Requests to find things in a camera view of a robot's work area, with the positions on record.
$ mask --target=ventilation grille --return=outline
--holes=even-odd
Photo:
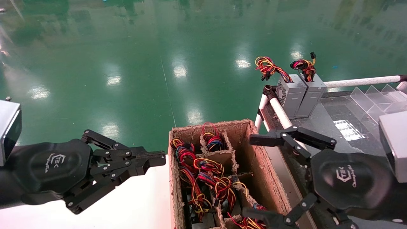
[[[277,84],[276,95],[277,95],[278,101],[280,102],[281,106],[284,106],[285,97],[287,96],[287,91],[285,90],[285,88],[283,87],[283,85],[281,84],[280,81]]]

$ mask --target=wire connector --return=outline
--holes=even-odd
[[[271,76],[270,72],[267,71],[266,74],[263,74],[263,76],[261,77],[261,81],[264,80],[268,81],[270,79],[270,76]]]
[[[315,54],[315,52],[311,52],[310,55],[311,55],[311,59],[317,58],[317,55]]]

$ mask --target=yellow wire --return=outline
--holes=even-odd
[[[246,189],[246,198],[249,198],[249,197],[247,196],[247,187],[246,187],[245,184],[243,184],[242,182],[235,182],[235,183],[233,183],[232,185],[234,185],[234,184],[241,184],[242,186],[244,186],[245,189]]]
[[[212,161],[212,160],[206,159],[206,158],[197,158],[197,159],[194,160],[194,163],[193,163],[194,166],[195,166],[195,161],[196,161],[196,160],[209,161],[209,162],[212,162],[212,163],[218,165],[218,166],[221,168],[221,176],[223,176],[223,173],[224,173],[225,169],[223,168],[223,165],[222,165],[222,164],[217,163],[216,161]]]
[[[248,218],[248,222],[249,222],[249,224],[253,225],[253,227],[255,227],[257,229],[261,229],[251,218]]]
[[[199,209],[200,209],[199,211],[196,211],[196,210],[195,210],[195,212],[196,212],[196,213],[199,213],[199,212],[205,212],[205,213],[207,213],[209,210],[204,211],[203,208],[202,208],[202,206],[201,206],[201,204],[200,204],[200,203],[198,204],[197,201],[195,200],[195,197],[194,197],[195,184],[197,183],[197,180],[198,180],[198,178],[195,179],[194,185],[193,185],[193,187],[192,187],[192,193],[191,193],[191,195],[192,195],[192,200],[194,201],[195,205],[197,205],[197,206],[199,207]],[[201,193],[201,194],[199,194],[199,195],[197,196],[197,198],[199,198],[201,195],[205,196],[203,193]]]
[[[212,137],[215,136],[213,133],[205,133],[205,134],[203,134],[203,135],[204,135],[204,136],[205,136],[205,135],[209,135],[209,136],[212,136]]]

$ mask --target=glossy epoxy floor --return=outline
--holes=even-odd
[[[0,97],[23,105],[19,144],[89,128],[166,150],[172,127],[254,119],[260,55],[295,73],[314,51],[325,81],[407,72],[401,0],[0,3]]]

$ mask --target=gray metal box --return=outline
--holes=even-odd
[[[307,118],[311,115],[322,94],[325,92],[326,85],[317,74],[314,75],[314,82],[306,82],[302,75],[300,77],[308,88],[305,91],[304,98],[302,99],[300,108],[297,110],[295,117]]]
[[[291,74],[290,77],[293,79],[292,83],[286,83],[280,77],[276,88],[276,96],[288,118],[293,119],[304,97],[306,84],[297,74]]]
[[[400,183],[407,182],[407,111],[379,117],[380,141],[393,173]]]

